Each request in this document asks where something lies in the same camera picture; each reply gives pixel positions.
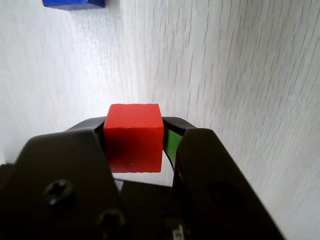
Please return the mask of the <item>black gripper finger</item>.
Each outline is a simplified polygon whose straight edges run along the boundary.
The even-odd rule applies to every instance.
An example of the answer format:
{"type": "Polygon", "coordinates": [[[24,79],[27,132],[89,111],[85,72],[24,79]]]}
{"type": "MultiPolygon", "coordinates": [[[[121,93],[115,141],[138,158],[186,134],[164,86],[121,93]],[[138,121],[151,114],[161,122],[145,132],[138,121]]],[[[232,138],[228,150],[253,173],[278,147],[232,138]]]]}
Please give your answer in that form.
{"type": "Polygon", "coordinates": [[[101,147],[104,117],[31,138],[0,191],[3,240],[123,240],[126,219],[101,147]]]}
{"type": "Polygon", "coordinates": [[[195,240],[281,240],[283,235],[215,132],[164,117],[179,135],[174,187],[195,240]]]}

